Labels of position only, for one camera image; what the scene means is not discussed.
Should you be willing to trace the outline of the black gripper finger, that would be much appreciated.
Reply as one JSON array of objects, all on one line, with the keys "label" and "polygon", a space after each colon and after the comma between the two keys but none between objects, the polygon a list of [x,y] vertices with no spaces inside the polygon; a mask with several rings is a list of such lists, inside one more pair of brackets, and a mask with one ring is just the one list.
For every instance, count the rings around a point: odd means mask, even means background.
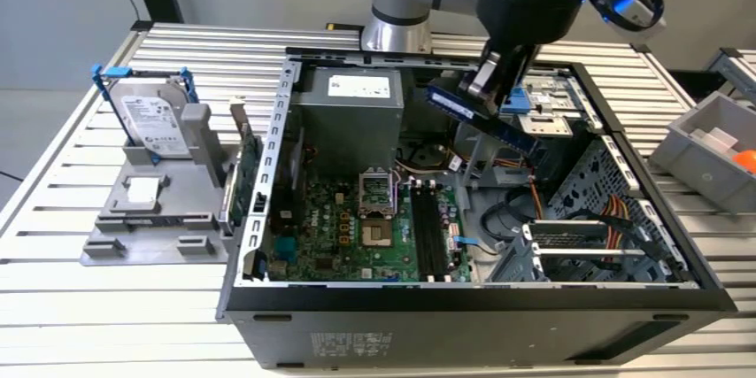
[{"label": "black gripper finger", "polygon": [[486,109],[497,109],[497,92],[501,85],[501,55],[489,50],[482,56],[477,70],[466,74],[458,85],[461,95],[473,99]]},{"label": "black gripper finger", "polygon": [[534,44],[505,43],[500,48],[502,70],[500,85],[500,104],[508,100],[512,89],[520,84],[537,55]]}]

